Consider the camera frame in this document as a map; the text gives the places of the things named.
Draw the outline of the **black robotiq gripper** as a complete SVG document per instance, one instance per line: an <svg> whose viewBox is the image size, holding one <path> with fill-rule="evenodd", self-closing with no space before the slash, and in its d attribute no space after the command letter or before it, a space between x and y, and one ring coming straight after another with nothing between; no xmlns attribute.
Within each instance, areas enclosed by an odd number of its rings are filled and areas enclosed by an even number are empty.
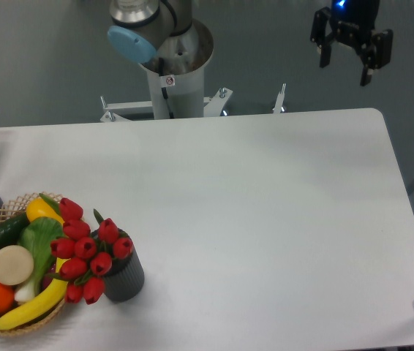
<svg viewBox="0 0 414 351"><path fill-rule="evenodd" d="M330 64L332 43L362 48L360 86L371 83L373 72L391 62L393 31L373 33L380 6L379 0L332 1L331 8L315 12L310 41L320 53L320 68Z"/></svg>

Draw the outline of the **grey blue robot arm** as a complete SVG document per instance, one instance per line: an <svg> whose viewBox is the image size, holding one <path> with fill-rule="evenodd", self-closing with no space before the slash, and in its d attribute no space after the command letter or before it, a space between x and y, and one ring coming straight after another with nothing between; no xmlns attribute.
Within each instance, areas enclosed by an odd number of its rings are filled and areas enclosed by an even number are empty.
<svg viewBox="0 0 414 351"><path fill-rule="evenodd" d="M378 32L378 1L332 1L315 12L311 42L320 52L320 67L331 60L334 42L352 48L363 65L361 86L391 61L394 33ZM157 75L183 75L199 70L212 57L210 31L192 17L191 1L112 1L108 40L124 58Z"/></svg>

